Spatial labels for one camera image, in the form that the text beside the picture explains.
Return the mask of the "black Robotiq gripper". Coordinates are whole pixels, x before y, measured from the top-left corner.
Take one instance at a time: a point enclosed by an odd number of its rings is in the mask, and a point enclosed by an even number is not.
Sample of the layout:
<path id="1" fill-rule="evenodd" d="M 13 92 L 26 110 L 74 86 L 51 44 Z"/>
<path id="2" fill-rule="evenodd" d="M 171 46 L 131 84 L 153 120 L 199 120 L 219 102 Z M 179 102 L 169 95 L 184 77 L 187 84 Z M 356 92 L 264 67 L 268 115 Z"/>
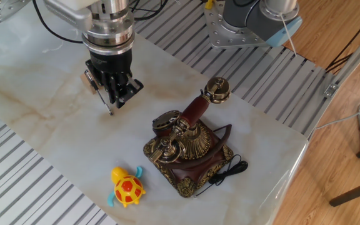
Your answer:
<path id="1" fill-rule="evenodd" d="M 133 79 L 131 63 L 133 60 L 132 49 L 117 55 L 105 56 L 90 52 L 91 59 L 86 61 L 88 71 L 98 86 L 104 88 L 111 104 L 116 102 L 117 108 L 136 95 L 144 86 L 137 79 Z M 115 75 L 115 84 L 110 74 Z"/>

